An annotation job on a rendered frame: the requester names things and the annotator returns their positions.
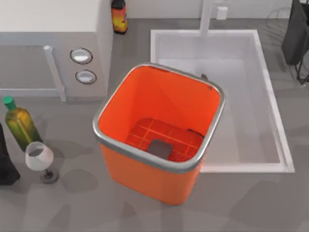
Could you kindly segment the orange bin with metal rim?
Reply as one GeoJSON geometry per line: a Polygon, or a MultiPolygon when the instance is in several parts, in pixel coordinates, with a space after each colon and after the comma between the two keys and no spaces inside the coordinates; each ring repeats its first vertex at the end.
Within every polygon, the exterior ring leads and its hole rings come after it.
{"type": "Polygon", "coordinates": [[[188,198],[225,104],[215,83],[155,64],[137,65],[105,100],[92,126],[110,177],[169,205],[188,198]],[[168,159],[147,152],[153,139],[168,159]]]}

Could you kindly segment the round microwave knob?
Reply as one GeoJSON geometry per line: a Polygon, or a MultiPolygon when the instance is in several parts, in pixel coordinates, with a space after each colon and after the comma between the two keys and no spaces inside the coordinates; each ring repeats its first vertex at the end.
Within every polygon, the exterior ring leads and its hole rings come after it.
{"type": "Polygon", "coordinates": [[[84,85],[91,85],[96,82],[97,76],[90,70],[82,70],[75,74],[78,82],[84,85]]]}
{"type": "Polygon", "coordinates": [[[88,64],[92,61],[93,55],[86,48],[77,48],[77,49],[71,50],[70,58],[75,63],[84,65],[84,64],[88,64]]]}

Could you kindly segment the pale microwave oven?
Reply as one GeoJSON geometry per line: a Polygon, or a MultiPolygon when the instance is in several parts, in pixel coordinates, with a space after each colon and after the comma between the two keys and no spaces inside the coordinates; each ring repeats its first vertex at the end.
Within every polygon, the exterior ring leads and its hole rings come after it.
{"type": "Polygon", "coordinates": [[[111,0],[0,0],[0,97],[59,97],[43,47],[53,55],[67,98],[107,95],[112,59],[111,0]],[[77,64],[73,49],[93,59],[77,64]],[[78,82],[90,70],[97,80],[78,82]]]}

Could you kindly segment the white sink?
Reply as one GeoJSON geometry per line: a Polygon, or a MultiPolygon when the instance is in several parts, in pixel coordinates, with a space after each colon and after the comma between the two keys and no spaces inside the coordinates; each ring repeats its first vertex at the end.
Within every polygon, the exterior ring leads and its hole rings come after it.
{"type": "Polygon", "coordinates": [[[152,30],[151,62],[205,74],[225,107],[202,173],[293,173],[293,159],[262,51],[253,29],[152,30]]]}

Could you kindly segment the tall white tap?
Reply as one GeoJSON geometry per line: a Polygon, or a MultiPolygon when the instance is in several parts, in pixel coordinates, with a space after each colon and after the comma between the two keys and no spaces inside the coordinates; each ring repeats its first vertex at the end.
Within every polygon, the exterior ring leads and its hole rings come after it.
{"type": "MultiPolygon", "coordinates": [[[[202,37],[205,37],[209,30],[213,2],[214,0],[203,0],[202,2],[202,12],[201,12],[200,28],[199,28],[199,34],[202,37]]],[[[218,6],[216,19],[226,20],[227,13],[228,13],[227,6],[218,6]]]]}

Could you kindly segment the clear wine glass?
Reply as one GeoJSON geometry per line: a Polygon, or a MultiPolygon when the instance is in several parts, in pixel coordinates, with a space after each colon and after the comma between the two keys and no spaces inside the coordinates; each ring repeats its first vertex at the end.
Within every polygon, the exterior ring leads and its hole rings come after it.
{"type": "Polygon", "coordinates": [[[30,143],[25,150],[26,166],[40,174],[40,180],[45,184],[55,183],[59,174],[57,170],[51,169],[54,162],[54,153],[41,142],[30,143]]]}

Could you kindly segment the green glass bottle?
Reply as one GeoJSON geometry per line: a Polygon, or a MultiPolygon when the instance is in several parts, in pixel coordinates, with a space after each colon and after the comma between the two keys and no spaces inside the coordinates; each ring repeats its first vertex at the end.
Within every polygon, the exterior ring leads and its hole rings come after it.
{"type": "Polygon", "coordinates": [[[3,103],[8,111],[5,115],[5,123],[23,152],[33,142],[43,142],[30,113],[17,107],[12,96],[5,96],[3,103]]]}

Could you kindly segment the small grey pad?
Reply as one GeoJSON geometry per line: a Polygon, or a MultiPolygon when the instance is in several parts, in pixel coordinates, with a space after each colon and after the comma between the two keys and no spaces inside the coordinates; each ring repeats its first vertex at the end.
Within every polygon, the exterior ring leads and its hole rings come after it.
{"type": "Polygon", "coordinates": [[[172,150],[173,146],[171,144],[159,139],[153,139],[147,148],[148,153],[164,160],[169,158],[172,150]]]}

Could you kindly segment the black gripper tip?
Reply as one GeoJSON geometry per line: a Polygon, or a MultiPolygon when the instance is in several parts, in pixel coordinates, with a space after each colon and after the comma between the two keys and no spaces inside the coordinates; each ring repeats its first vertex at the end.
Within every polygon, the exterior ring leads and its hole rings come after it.
{"type": "Polygon", "coordinates": [[[11,186],[20,179],[20,173],[12,163],[0,123],[0,186],[11,186]]]}

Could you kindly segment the dark bottle with orange label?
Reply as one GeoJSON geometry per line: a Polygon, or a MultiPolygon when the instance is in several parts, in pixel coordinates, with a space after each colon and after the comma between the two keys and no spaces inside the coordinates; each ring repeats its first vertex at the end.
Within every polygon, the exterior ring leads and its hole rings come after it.
{"type": "Polygon", "coordinates": [[[114,32],[116,34],[125,34],[128,26],[125,0],[112,0],[111,10],[114,32]]]}

